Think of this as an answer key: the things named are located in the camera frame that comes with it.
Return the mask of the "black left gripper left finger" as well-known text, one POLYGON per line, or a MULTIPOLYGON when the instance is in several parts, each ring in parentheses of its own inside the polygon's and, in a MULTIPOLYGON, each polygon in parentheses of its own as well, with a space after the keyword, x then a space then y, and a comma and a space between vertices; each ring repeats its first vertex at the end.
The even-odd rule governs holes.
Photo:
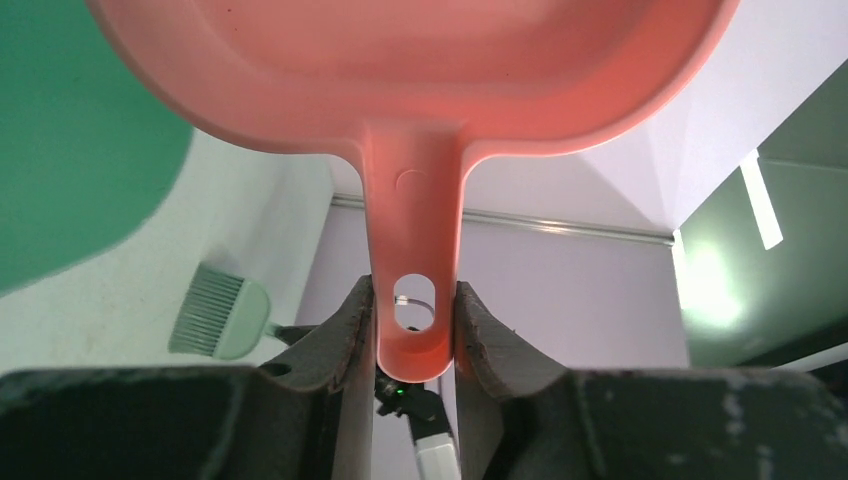
POLYGON ((258 366, 22 370, 1 380, 5 479, 366 479, 374 289, 258 366))

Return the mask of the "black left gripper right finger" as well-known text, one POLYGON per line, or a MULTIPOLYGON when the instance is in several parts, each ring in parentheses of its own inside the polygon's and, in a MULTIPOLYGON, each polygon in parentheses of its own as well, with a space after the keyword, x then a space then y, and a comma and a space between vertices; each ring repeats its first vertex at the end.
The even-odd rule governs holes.
POLYGON ((454 301, 465 479, 843 479, 847 413, 786 369, 567 368, 454 301))

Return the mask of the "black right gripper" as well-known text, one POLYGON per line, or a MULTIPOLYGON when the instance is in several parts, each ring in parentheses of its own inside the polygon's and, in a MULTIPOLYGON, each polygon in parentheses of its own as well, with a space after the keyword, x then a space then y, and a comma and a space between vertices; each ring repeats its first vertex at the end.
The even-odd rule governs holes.
POLYGON ((274 338, 287 346, 293 346, 317 328, 318 325, 275 326, 274 338))

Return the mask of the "green hand brush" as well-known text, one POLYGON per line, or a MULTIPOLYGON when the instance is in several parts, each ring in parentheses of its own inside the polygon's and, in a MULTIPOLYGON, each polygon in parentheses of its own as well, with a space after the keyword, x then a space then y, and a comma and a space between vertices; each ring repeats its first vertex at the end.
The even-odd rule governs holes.
POLYGON ((270 321, 271 299, 254 280, 207 263, 198 265, 167 342, 173 354, 233 361, 264 337, 282 339, 285 327, 270 321))

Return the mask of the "pink plastic dustpan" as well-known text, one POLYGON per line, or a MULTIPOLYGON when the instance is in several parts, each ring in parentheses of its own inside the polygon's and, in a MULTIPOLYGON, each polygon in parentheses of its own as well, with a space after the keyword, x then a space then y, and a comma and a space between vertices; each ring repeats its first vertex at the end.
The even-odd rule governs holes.
POLYGON ((377 362, 454 358, 466 180, 638 126, 712 54, 734 1, 91 1, 137 78, 196 128, 330 154, 363 189, 377 362))

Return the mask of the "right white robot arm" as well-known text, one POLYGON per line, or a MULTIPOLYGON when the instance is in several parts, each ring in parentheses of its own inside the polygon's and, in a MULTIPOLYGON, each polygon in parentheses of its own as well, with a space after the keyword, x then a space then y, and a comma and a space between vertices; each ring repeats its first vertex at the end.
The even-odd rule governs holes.
POLYGON ((406 419, 415 465, 395 467, 403 479, 459 479, 455 435, 439 393, 390 378, 372 359, 370 327, 342 350, 329 384, 309 403, 303 460, 296 479, 367 479, 373 417, 406 419))

